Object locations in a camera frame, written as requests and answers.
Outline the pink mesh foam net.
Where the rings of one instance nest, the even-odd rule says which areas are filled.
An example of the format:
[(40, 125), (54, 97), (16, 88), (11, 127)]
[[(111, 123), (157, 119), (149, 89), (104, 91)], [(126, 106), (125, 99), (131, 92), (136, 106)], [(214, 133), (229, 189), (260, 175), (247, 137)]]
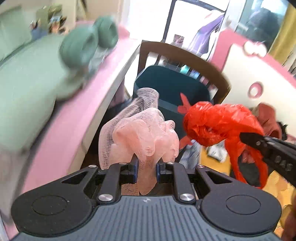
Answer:
[(100, 131), (98, 158), (101, 169), (119, 162), (129, 163), (133, 155), (139, 160), (137, 182), (123, 185), (123, 195), (147, 195), (157, 183), (157, 162), (173, 162), (179, 154), (175, 122), (165, 120), (158, 102), (156, 90), (140, 88), (131, 104)]

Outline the red plastic bag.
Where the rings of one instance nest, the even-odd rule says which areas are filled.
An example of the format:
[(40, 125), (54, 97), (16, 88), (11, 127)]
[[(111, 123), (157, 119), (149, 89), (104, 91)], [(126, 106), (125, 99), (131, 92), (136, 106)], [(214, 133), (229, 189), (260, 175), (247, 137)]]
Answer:
[(211, 104), (200, 101), (190, 105), (187, 97), (180, 94), (182, 105), (178, 112), (184, 114), (183, 128), (186, 136), (180, 139), (180, 149), (196, 140), (204, 147), (210, 147), (224, 141), (225, 149), (230, 157), (230, 163), (235, 178), (246, 183), (238, 165), (238, 157), (248, 150), (258, 170), (260, 189), (267, 182), (268, 168), (263, 162), (260, 152), (248, 147), (240, 140), (240, 133), (256, 133), (263, 135), (264, 131), (252, 112), (242, 104)]

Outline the dark teal trash bin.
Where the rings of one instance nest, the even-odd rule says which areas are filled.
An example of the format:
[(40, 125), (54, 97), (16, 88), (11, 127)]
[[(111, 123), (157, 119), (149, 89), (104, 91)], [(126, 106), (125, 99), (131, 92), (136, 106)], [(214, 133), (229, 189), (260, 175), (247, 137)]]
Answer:
[(199, 80), (162, 66), (149, 66), (138, 75), (132, 97), (136, 98), (137, 90), (146, 87), (159, 93), (158, 109), (164, 115), (165, 120), (175, 122), (175, 132), (179, 138), (186, 135), (183, 128), (184, 115), (178, 112), (178, 106), (183, 104), (180, 94), (184, 94), (191, 105), (199, 101), (211, 101), (206, 85)]

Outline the orange red cloth pile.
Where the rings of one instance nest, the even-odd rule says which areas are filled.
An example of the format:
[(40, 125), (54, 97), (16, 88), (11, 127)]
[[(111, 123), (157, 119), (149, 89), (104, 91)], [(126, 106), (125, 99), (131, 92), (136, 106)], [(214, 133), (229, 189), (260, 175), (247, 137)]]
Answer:
[(278, 138), (280, 140), (287, 140), (286, 127), (281, 122), (276, 121), (275, 109), (265, 103), (260, 103), (251, 111), (259, 121), (266, 136)]

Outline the pink white cabinet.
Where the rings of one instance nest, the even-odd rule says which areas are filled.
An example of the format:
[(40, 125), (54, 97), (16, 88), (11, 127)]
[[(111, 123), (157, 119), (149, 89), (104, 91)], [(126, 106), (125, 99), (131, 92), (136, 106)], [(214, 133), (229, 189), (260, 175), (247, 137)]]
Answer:
[(210, 62), (230, 83), (224, 102), (248, 108), (267, 103), (275, 109), (277, 121), (287, 125), (287, 133), (295, 136), (295, 78), (269, 54), (250, 50), (257, 47), (231, 30), (220, 32)]

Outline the purple hanging garment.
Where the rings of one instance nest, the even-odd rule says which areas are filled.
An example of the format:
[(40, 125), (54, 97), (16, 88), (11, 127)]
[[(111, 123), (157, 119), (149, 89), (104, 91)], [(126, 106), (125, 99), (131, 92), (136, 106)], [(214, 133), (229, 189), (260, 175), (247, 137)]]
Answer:
[(212, 10), (203, 19), (201, 28), (197, 31), (187, 50), (197, 56), (208, 53), (210, 36), (213, 32), (220, 29), (225, 13), (218, 10)]

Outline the green rolled blanket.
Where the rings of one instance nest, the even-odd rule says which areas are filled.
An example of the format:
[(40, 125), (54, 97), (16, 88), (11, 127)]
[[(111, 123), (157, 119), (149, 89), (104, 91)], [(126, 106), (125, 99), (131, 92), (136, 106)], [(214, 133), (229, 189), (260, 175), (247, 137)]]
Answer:
[(59, 47), (64, 64), (79, 69), (89, 64), (98, 46), (98, 35), (90, 28), (76, 28), (67, 34)]
[(94, 26), (98, 32), (98, 44), (101, 48), (114, 48), (118, 42), (118, 30), (111, 16), (100, 16)]

